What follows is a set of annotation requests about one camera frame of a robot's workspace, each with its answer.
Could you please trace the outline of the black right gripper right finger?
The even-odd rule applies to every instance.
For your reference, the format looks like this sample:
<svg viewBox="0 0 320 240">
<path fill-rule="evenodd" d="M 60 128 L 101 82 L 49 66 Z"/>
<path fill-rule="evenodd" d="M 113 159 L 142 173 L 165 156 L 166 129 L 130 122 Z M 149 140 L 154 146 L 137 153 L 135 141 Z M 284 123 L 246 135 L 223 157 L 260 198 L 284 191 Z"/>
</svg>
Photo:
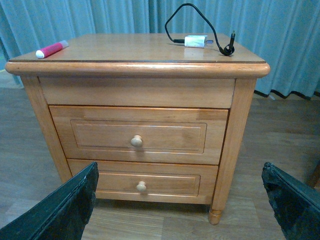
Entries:
<svg viewBox="0 0 320 240">
<path fill-rule="evenodd" d="M 274 217 L 287 240 L 320 238 L 320 192 L 266 162 L 262 181 Z"/>
</svg>

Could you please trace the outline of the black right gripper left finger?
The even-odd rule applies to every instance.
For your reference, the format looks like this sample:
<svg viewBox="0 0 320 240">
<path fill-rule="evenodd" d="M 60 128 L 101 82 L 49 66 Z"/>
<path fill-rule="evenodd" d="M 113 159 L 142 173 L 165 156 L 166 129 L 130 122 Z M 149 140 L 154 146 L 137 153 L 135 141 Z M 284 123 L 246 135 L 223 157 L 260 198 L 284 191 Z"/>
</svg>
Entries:
<svg viewBox="0 0 320 240">
<path fill-rule="evenodd" d="M 74 177 L 0 230 L 2 240 L 80 240 L 96 201 L 98 164 Z"/>
</svg>

